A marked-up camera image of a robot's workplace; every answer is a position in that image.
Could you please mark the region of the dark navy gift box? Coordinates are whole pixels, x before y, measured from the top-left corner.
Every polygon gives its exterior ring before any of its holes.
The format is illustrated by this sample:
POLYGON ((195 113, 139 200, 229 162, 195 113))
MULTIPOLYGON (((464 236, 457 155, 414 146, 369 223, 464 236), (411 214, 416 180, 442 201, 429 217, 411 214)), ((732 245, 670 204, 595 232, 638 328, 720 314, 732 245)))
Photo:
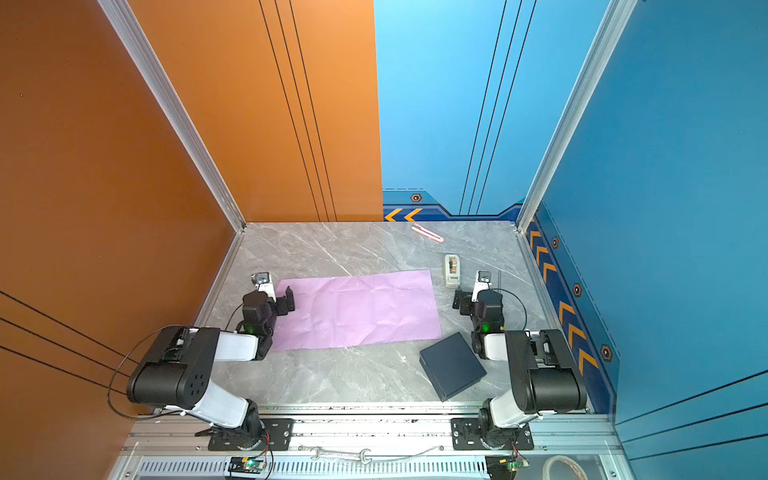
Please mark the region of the dark navy gift box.
POLYGON ((442 402, 477 384, 487 374, 460 333, 421 350, 419 361, 442 402))

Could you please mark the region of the pink wrapping paper sheet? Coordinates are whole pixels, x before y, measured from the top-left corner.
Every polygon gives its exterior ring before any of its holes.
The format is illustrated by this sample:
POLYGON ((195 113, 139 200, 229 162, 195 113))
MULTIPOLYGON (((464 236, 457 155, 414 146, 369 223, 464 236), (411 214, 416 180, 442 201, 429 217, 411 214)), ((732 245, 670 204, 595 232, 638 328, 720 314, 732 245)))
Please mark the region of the pink wrapping paper sheet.
POLYGON ((274 351, 320 350, 442 338, 431 273, 295 278, 295 310, 277 320, 274 351))

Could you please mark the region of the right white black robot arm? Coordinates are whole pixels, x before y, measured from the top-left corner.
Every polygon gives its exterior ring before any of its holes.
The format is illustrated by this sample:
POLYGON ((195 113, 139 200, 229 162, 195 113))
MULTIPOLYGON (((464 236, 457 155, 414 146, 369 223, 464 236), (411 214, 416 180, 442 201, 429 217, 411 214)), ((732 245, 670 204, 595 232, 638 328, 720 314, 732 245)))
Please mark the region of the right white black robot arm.
POLYGON ((477 435, 484 448, 514 449, 528 424, 544 415, 587 407, 588 393, 570 347, 559 329, 505 327, 504 289, 473 294, 458 288, 453 307, 470 318, 471 349, 482 360, 507 365, 510 388, 484 401, 477 435))

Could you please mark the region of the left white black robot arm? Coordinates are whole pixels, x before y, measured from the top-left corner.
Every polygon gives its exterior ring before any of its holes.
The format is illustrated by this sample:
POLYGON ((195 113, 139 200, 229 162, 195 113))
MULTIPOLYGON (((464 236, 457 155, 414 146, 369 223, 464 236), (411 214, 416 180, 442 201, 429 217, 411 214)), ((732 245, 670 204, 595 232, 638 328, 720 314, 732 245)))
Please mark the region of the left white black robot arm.
POLYGON ((196 435, 209 439, 211 451, 288 450, 294 421, 262 419, 255 401, 216 384, 212 371, 217 363, 263 360, 277 319, 294 311, 291 288, 276 297, 256 290, 243 297, 243 319, 234 331, 162 328, 129 378, 129 401, 205 422, 208 427, 196 435))

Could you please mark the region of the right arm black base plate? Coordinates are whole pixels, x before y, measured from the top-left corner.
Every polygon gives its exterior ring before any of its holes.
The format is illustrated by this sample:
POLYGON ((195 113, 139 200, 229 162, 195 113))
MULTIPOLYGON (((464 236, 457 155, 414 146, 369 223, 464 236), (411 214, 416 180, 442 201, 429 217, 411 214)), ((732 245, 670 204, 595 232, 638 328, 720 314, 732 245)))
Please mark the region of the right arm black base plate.
POLYGON ((452 447, 457 451, 504 450, 532 451, 535 447, 528 425, 498 428, 482 425, 478 418, 451 418, 452 447))

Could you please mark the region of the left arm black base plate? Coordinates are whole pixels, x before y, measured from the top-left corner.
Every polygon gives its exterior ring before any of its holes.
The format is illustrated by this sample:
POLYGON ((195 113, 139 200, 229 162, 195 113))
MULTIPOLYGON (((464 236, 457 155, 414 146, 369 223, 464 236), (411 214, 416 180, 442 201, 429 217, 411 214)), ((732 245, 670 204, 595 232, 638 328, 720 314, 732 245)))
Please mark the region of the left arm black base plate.
POLYGON ((258 453, 266 449, 270 452, 284 452, 289 449, 293 430, 294 420, 287 417, 261 419, 256 423, 254 431, 213 427, 207 449, 216 452, 258 453))

